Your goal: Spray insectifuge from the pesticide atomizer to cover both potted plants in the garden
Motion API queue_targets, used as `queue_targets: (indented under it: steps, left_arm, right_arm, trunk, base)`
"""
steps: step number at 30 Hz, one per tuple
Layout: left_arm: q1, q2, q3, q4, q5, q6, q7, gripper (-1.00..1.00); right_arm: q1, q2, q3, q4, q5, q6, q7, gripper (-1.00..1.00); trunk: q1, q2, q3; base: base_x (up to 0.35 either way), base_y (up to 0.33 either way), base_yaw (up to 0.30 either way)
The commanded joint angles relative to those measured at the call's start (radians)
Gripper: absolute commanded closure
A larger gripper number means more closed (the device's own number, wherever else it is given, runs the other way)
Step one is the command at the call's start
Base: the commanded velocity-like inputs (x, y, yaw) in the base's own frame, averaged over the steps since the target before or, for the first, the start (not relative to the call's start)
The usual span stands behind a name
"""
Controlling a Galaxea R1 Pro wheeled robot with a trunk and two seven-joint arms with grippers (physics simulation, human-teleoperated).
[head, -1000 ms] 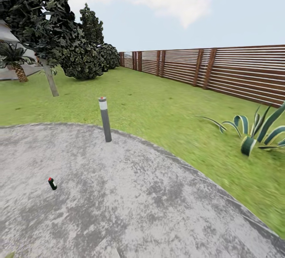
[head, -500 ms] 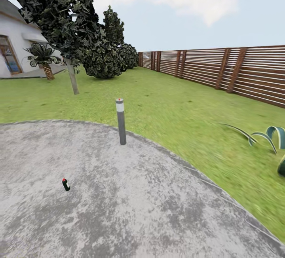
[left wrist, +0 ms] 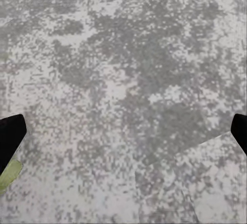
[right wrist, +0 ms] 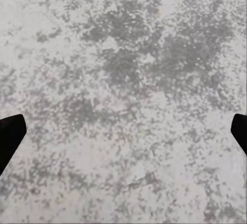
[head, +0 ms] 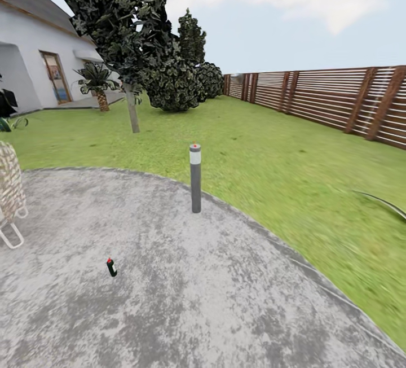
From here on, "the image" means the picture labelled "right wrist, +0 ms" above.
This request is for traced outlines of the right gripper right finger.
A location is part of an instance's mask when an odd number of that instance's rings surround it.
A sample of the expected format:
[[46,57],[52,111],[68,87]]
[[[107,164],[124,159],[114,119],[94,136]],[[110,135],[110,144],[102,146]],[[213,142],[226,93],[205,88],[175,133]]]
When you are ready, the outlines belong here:
[[242,114],[235,114],[231,132],[244,152],[247,154],[247,116]]

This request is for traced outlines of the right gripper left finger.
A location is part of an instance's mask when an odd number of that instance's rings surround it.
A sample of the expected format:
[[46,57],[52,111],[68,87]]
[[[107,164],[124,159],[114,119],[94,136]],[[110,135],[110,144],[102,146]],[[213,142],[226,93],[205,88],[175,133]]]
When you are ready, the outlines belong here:
[[0,175],[27,133],[22,114],[0,119]]

